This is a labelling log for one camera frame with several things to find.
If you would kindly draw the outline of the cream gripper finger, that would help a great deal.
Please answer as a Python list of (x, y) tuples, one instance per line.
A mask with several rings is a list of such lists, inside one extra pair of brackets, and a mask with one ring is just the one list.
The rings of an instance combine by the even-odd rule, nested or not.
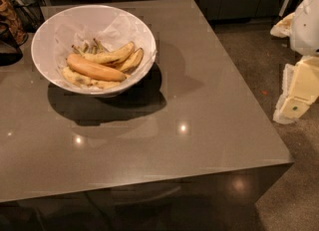
[(319, 58), (303, 56), (295, 65), (283, 70), (282, 94), (273, 120), (290, 124), (300, 119), (319, 98)]
[(278, 38), (285, 38), (291, 35), (291, 24), (295, 13), (290, 13), (276, 23), (270, 30), (270, 35)]

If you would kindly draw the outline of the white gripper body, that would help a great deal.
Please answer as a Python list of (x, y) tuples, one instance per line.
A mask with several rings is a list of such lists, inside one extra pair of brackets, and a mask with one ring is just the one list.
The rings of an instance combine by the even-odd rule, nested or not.
[(296, 8), (290, 30), (290, 47), (303, 56), (319, 55), (319, 0), (303, 0)]

